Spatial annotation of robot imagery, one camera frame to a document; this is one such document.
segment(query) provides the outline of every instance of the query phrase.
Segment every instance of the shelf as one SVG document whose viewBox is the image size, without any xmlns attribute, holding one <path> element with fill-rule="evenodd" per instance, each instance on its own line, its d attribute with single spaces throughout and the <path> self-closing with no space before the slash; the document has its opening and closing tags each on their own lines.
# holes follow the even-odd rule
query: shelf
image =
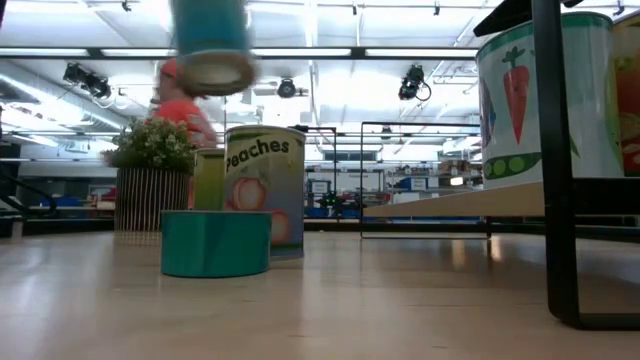
<svg viewBox="0 0 640 360">
<path fill-rule="evenodd" d="M 640 179 L 575 179 L 577 215 L 637 215 Z M 364 209 L 365 216 L 544 216 L 541 182 Z"/>
<path fill-rule="evenodd" d="M 544 216 L 542 183 L 365 208 L 364 216 Z"/>
</svg>

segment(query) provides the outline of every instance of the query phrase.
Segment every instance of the plant pot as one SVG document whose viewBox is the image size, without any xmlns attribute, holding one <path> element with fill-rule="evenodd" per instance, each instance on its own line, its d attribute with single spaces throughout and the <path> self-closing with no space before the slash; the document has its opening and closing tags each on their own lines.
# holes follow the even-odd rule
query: plant pot
<svg viewBox="0 0 640 360">
<path fill-rule="evenodd" d="M 157 169 L 118 169 L 116 231 L 160 231 L 163 210 L 186 210 L 189 175 Z"/>
</svg>

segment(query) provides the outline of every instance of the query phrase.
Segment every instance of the yellow-green can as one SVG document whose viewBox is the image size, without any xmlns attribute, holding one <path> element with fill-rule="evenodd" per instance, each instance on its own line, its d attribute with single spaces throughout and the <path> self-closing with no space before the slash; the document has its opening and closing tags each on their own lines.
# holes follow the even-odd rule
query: yellow-green can
<svg viewBox="0 0 640 360">
<path fill-rule="evenodd" d="M 199 149 L 193 172 L 193 208 L 222 210 L 224 199 L 224 150 Z"/>
</svg>

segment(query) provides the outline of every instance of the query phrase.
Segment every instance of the potted plant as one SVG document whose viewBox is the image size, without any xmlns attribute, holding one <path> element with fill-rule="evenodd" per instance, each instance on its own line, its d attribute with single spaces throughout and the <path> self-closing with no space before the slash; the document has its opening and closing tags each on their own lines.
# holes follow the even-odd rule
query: potted plant
<svg viewBox="0 0 640 360">
<path fill-rule="evenodd" d="M 186 125 L 132 122 L 103 155 L 118 169 L 116 231 L 159 231 L 161 211 L 186 210 L 194 149 Z"/>
</svg>

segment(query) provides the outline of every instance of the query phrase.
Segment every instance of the carrot illustration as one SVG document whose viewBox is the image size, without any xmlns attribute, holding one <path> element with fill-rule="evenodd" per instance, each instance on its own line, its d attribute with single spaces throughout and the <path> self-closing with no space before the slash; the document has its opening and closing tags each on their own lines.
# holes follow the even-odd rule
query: carrot illustration
<svg viewBox="0 0 640 360">
<path fill-rule="evenodd" d="M 522 135 L 522 125 L 529 95 L 529 69 L 526 66 L 516 66 L 516 59 L 524 53 L 524 49 L 518 50 L 518 47 L 514 46 L 511 51 L 507 51 L 504 59 L 502 59 L 503 63 L 511 65 L 511 69 L 504 74 L 503 81 L 513 132 L 518 144 L 520 144 L 520 135 Z"/>
</svg>

